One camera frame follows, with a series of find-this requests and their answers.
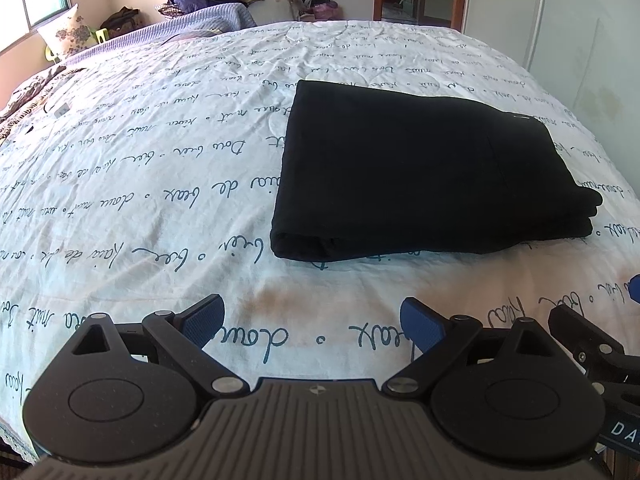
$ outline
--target floral pillow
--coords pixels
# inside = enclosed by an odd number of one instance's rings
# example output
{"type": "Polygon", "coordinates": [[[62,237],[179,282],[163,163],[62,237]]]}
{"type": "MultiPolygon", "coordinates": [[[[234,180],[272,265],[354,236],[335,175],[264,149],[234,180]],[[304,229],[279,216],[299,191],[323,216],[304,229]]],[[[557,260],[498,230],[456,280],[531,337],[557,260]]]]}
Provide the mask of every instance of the floral pillow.
{"type": "Polygon", "coordinates": [[[74,5],[62,16],[38,28],[52,53],[61,60],[98,44],[74,5]]]}

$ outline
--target silver screw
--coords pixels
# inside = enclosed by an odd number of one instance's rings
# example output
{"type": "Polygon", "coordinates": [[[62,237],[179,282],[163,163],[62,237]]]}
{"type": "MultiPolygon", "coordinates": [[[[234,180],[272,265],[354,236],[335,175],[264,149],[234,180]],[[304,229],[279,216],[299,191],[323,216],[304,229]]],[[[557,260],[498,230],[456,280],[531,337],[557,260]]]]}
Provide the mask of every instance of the silver screw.
{"type": "Polygon", "coordinates": [[[591,383],[591,386],[597,391],[598,395],[602,395],[604,393],[604,386],[600,383],[591,383]]]}
{"type": "Polygon", "coordinates": [[[211,383],[211,387],[219,394],[234,394],[244,387],[237,377],[220,377],[211,383]]]}
{"type": "Polygon", "coordinates": [[[396,394],[412,394],[418,389],[418,383],[409,377],[394,377],[387,381],[386,387],[396,394]]]}

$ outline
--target crosshair logo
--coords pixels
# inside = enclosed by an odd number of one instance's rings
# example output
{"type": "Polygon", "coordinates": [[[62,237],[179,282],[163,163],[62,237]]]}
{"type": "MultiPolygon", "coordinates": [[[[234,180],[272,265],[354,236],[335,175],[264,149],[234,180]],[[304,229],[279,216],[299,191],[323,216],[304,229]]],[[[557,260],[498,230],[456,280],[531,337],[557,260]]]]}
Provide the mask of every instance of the crosshair logo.
{"type": "Polygon", "coordinates": [[[312,386],[311,388],[309,388],[309,391],[315,396],[318,396],[318,395],[324,394],[326,391],[326,388],[324,386],[321,386],[320,384],[316,384],[315,386],[312,386]]]}

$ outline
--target bed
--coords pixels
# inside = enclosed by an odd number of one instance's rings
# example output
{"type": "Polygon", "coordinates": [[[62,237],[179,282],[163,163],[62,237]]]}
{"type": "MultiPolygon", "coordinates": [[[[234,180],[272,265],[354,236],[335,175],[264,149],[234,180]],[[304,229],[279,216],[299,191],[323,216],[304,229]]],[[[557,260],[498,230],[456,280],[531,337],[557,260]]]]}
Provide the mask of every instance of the bed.
{"type": "Polygon", "coordinates": [[[225,326],[205,351],[251,384],[261,376],[380,383],[419,354],[399,324],[407,296],[494,327],[524,315],[546,326],[565,302],[640,352],[626,290],[640,270],[638,199],[576,117],[484,43],[446,28],[292,22],[155,39],[74,66],[84,70],[0,146],[0,437],[25,459],[36,455],[24,399],[92,312],[139,322],[219,293],[225,326]],[[301,79],[456,96],[537,117],[576,181],[604,198],[593,235],[483,256],[275,258],[270,222],[301,79]]]}

